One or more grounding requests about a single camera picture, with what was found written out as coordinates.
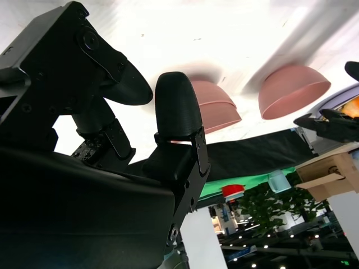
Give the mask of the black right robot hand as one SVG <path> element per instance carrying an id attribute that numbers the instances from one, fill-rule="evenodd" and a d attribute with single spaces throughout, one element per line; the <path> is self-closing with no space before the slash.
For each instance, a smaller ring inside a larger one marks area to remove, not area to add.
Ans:
<path id="1" fill-rule="evenodd" d="M 1 54 L 1 267 L 157 268 L 210 172 L 182 72 L 152 89 L 80 2 Z"/>

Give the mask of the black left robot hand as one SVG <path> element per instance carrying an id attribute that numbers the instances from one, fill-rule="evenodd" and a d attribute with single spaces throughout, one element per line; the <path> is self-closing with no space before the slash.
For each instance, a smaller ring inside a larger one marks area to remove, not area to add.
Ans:
<path id="1" fill-rule="evenodd" d="M 329 99 L 314 115 L 295 119 L 294 124 L 329 140 L 358 142 L 358 84 Z"/>

